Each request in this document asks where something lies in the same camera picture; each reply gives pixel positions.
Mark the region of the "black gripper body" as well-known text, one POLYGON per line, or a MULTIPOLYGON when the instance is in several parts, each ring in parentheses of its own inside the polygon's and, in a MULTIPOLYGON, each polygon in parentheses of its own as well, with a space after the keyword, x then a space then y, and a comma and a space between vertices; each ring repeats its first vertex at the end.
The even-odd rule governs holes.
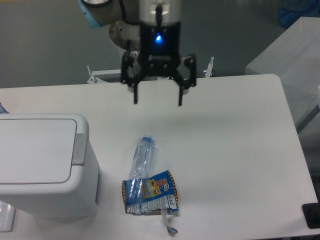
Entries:
POLYGON ((150 25, 140 22, 140 51, 138 63, 150 77, 169 77, 181 63, 181 22, 150 25))

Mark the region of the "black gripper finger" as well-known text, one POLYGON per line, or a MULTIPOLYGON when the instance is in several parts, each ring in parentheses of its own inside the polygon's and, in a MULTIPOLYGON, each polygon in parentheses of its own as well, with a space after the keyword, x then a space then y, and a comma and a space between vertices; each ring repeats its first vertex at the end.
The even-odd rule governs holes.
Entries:
POLYGON ((133 103, 138 103, 138 85, 148 75, 146 67, 140 66, 138 56, 126 51, 122 55, 120 83, 133 92, 133 103))
POLYGON ((183 96, 189 93, 190 88, 197 85, 197 59, 191 53, 180 59, 180 69, 176 68, 171 73, 171 78, 179 88, 178 106, 183 105, 183 96))

